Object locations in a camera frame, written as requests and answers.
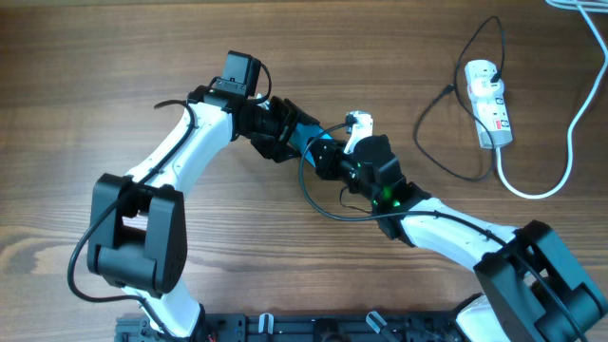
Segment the blue Galaxy smartphone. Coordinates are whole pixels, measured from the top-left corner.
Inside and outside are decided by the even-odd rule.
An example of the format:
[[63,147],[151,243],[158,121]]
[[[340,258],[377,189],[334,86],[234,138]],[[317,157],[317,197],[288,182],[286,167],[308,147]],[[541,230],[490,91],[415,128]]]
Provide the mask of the blue Galaxy smartphone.
[[301,157],[298,165],[302,168],[309,165],[318,172],[326,172],[330,168],[333,160],[332,154],[335,152],[336,144],[335,140],[329,134],[324,134],[316,140],[308,149],[308,152],[304,154],[304,150],[310,142],[322,132],[323,129],[319,125],[298,123],[295,126],[294,133],[289,139],[289,144],[293,149],[300,153]]

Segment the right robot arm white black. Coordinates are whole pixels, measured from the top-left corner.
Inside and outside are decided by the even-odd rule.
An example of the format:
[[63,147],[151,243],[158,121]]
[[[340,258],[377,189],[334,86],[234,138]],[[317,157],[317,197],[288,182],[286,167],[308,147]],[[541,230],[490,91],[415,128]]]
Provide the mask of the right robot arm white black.
[[408,182],[386,136],[305,149],[316,174],[370,201],[367,220],[410,247],[436,252],[477,277],[481,295],[456,315],[471,341],[583,341],[607,299],[561,238],[533,220],[522,228],[458,212]]

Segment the white USB charger plug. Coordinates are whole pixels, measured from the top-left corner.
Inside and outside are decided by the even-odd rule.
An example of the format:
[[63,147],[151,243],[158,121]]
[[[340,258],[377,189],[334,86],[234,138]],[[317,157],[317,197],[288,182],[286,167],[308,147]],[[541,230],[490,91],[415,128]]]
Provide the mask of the white USB charger plug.
[[504,94],[504,82],[492,82],[490,77],[472,78],[467,83],[467,94],[473,102],[484,98],[498,98]]

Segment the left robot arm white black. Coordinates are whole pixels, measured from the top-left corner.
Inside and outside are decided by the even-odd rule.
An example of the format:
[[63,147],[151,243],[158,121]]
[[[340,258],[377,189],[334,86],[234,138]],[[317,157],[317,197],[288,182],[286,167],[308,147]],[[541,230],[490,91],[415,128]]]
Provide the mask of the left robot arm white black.
[[88,270],[136,301],[161,341],[210,341],[203,306],[181,274],[187,258],[184,202],[208,163],[239,137],[264,158],[285,162],[320,133],[320,123],[289,100],[256,93],[268,68],[257,58],[229,51],[224,70],[176,104],[180,122],[139,165],[123,176],[102,175],[94,185],[89,228],[67,269],[76,288],[75,261],[86,253]]

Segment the white power strip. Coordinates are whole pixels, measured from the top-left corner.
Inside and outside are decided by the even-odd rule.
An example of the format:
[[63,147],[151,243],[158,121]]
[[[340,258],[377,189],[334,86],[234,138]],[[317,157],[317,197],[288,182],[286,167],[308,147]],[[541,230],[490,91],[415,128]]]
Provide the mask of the white power strip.
[[[465,66],[466,91],[467,83],[472,78],[492,77],[497,73],[496,66],[487,60],[473,60]],[[507,113],[504,95],[498,98],[484,98],[477,102],[471,99],[473,114],[478,122],[476,128],[480,147],[496,149],[512,142],[513,135]]]

